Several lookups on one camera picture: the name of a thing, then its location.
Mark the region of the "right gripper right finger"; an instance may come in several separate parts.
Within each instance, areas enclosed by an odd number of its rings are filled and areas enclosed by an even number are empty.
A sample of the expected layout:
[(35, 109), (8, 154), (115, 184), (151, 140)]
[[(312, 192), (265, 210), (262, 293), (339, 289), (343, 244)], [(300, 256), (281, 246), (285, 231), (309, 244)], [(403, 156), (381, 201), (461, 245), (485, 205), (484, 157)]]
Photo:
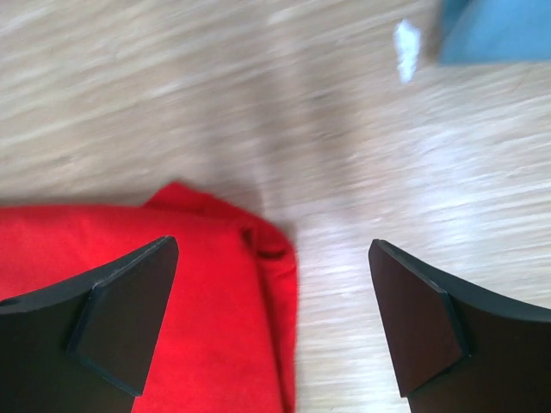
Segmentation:
[(412, 412), (548, 412), (550, 311), (375, 239), (371, 279)]

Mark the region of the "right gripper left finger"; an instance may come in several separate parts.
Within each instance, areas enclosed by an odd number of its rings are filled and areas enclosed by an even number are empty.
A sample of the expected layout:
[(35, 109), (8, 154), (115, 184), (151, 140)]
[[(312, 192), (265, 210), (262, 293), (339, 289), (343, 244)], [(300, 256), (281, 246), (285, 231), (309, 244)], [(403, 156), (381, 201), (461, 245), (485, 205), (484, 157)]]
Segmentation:
[(176, 275), (161, 237), (1, 303), (3, 412), (129, 412), (142, 396)]

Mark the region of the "red t shirt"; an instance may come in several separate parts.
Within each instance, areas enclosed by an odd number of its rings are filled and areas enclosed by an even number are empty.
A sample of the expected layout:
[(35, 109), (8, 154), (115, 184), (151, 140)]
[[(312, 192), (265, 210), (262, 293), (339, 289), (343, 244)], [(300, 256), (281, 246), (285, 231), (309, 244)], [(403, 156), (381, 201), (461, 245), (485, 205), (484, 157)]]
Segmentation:
[(292, 412), (298, 269), (271, 223), (180, 183), (141, 206), (1, 210), (1, 303), (161, 237), (176, 275), (142, 396), (129, 412)]

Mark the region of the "folded blue t shirt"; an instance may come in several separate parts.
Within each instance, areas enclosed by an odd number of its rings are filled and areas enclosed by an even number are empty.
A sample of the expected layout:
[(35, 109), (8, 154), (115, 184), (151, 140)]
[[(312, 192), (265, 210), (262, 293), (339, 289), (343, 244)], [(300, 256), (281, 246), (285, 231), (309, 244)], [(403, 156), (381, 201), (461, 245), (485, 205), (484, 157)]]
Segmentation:
[(442, 64), (550, 60), (548, 0), (443, 1), (439, 23)]

